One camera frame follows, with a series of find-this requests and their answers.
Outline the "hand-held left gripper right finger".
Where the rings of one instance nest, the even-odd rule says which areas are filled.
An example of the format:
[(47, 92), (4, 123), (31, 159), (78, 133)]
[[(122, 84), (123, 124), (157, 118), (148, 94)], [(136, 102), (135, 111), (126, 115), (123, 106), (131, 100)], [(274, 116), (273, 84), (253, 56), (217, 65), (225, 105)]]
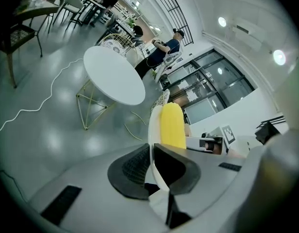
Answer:
[(187, 157), (187, 149), (168, 144), (154, 144), (154, 163), (169, 188), (166, 225), (174, 229), (191, 219), (179, 209), (175, 197), (192, 191), (201, 177), (201, 170)]

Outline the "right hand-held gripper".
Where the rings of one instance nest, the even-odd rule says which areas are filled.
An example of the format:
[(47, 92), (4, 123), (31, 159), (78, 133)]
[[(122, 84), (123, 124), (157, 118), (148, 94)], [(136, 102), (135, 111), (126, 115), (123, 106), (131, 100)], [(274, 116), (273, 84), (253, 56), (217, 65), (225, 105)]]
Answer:
[(202, 133), (201, 137), (186, 137), (186, 148), (216, 155), (228, 155), (231, 144), (236, 137), (229, 125), (215, 128), (209, 133)]

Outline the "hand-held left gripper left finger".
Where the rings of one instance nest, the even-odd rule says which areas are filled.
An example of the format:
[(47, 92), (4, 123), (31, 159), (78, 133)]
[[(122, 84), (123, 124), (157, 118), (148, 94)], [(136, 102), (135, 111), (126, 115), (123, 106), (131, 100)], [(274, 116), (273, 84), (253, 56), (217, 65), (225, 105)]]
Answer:
[(148, 200), (145, 178), (149, 166), (150, 146), (143, 144), (110, 164), (108, 180), (121, 195), (136, 200)]

